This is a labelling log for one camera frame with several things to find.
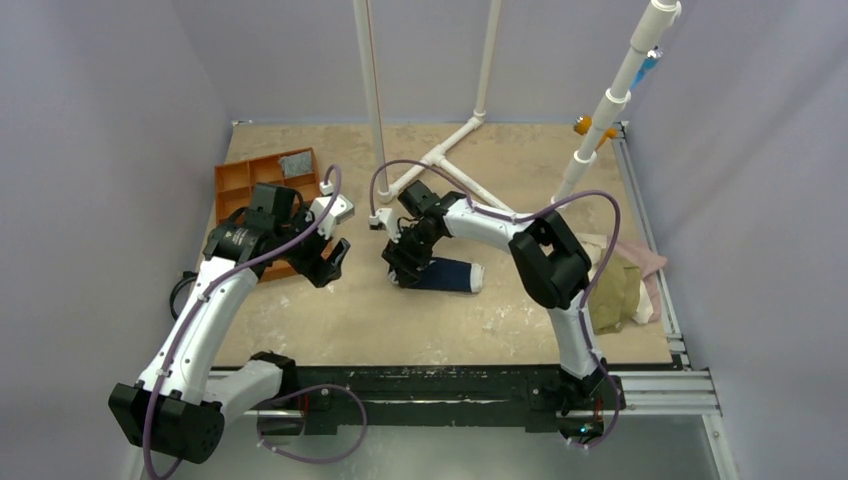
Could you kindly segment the navy blue underwear white trim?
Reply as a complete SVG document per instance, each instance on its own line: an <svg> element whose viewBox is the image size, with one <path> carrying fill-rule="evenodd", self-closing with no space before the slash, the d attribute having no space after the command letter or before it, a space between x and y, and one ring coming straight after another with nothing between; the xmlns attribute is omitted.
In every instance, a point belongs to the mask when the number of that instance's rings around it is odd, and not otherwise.
<svg viewBox="0 0 848 480"><path fill-rule="evenodd" d="M483 289L485 269L478 263L436 257L409 288L448 293L477 294Z"/></svg>

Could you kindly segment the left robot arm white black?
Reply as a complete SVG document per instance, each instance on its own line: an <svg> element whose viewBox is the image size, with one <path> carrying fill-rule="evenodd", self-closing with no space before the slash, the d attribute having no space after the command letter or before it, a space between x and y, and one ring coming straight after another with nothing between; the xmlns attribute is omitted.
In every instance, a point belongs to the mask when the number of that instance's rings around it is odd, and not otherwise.
<svg viewBox="0 0 848 480"><path fill-rule="evenodd" d="M350 249L335 228L353 203L329 182L306 201L293 189L258 184L250 202L207 237L186 304L155 358L131 385L118 383L108 407L127 440L179 462L207 461L228 422L266 401L284 409L297 399L292 359L259 353L223 380L210 372L235 315L274 262L287 262L313 286L340 278Z"/></svg>

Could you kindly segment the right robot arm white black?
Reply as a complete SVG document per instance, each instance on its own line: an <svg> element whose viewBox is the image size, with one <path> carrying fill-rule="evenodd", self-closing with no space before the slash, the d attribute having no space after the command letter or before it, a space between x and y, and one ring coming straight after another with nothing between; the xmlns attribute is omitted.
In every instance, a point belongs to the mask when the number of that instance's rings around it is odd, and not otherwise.
<svg viewBox="0 0 848 480"><path fill-rule="evenodd" d="M437 257L435 245L458 238L510 255L526 294L546 309L559 351L561 392L576 407L596 399L603 380L602 355L594 347L589 317L580 309L590 286L590 257L555 210L520 216L476 205L467 195L442 196L420 181L402 192L405 216L391 208L374 210L372 230L388 236L381 257L388 278L405 289L475 294L481 265Z"/></svg>

